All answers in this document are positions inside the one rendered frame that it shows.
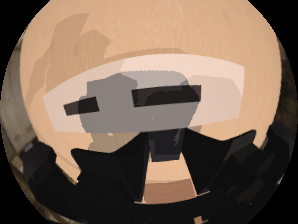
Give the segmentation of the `black two-prong plug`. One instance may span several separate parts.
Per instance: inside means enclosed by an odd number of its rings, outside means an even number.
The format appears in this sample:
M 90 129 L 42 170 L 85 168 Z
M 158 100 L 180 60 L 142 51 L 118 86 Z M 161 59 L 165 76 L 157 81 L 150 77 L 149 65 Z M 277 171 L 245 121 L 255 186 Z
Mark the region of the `black two-prong plug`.
M 148 132 L 150 156 L 152 163 L 180 160 L 185 128 L 162 129 Z

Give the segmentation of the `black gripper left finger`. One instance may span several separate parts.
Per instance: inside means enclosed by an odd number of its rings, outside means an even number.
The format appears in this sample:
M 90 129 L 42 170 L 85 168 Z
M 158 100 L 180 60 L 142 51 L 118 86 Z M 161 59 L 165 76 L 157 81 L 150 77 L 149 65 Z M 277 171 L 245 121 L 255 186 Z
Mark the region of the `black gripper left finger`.
M 72 148 L 71 155 L 78 167 L 97 175 L 117 177 L 133 194 L 134 201 L 142 202 L 146 183 L 146 168 L 149 161 L 148 132 L 137 133 L 132 141 L 113 153 L 86 151 Z

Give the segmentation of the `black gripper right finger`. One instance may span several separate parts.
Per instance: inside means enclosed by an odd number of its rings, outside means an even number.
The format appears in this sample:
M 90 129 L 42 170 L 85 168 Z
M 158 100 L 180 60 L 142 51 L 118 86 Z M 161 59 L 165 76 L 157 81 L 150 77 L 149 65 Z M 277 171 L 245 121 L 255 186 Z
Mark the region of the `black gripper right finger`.
M 254 143 L 254 137 L 257 137 L 255 129 L 223 141 L 185 128 L 181 152 L 198 196 L 210 192 L 208 186 L 222 171 L 231 153 Z

